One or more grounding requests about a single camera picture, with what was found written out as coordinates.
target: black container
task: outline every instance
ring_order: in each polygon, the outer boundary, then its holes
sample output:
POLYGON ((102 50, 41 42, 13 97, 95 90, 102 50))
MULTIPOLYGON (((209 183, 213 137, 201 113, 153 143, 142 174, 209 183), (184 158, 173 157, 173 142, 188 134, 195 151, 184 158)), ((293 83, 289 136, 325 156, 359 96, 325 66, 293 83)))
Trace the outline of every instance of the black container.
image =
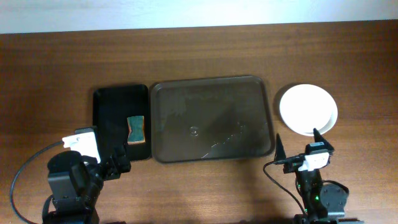
POLYGON ((108 157, 115 147, 125 147, 130 161, 148 159, 150 150, 150 113, 145 85, 100 88, 94 92, 93 125, 98 127, 99 154, 108 157), (128 145, 127 117, 144 116, 145 143, 128 145))
POLYGON ((161 163, 262 157, 275 146, 262 80, 183 80, 150 91, 152 155, 161 163))

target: white plate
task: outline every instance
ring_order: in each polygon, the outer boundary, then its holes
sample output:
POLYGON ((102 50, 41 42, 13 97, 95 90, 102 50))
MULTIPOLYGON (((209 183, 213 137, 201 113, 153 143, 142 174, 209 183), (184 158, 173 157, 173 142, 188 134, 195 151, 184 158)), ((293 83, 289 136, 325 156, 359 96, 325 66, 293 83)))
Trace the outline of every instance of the white plate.
POLYGON ((324 89, 309 84, 288 89, 280 99, 280 116, 293 131, 313 136, 316 128, 320 134, 329 131, 337 121, 337 105, 324 89))

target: brown wood surface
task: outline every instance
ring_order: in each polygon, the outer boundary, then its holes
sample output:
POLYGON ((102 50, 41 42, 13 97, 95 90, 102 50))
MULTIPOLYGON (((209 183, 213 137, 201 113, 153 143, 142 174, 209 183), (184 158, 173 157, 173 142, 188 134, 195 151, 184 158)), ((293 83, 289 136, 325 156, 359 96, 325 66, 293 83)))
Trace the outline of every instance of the brown wood surface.
MULTIPOLYGON (((350 188, 347 216, 397 222, 398 21, 374 21, 0 35, 0 223, 21 222, 8 193, 22 163, 91 124, 94 89, 243 74, 261 77, 270 101, 292 83, 331 93, 339 116, 325 137, 336 152, 323 178, 350 188)), ((288 156, 312 141, 289 130, 275 109, 273 122, 288 156)), ((50 195, 47 161, 62 151, 37 158, 16 184, 16 205, 35 222, 50 195)), ((270 160, 134 162, 130 173, 105 182, 96 209, 101 223, 293 217, 298 206, 262 173, 270 160)), ((294 175, 269 171, 295 193, 294 175)))

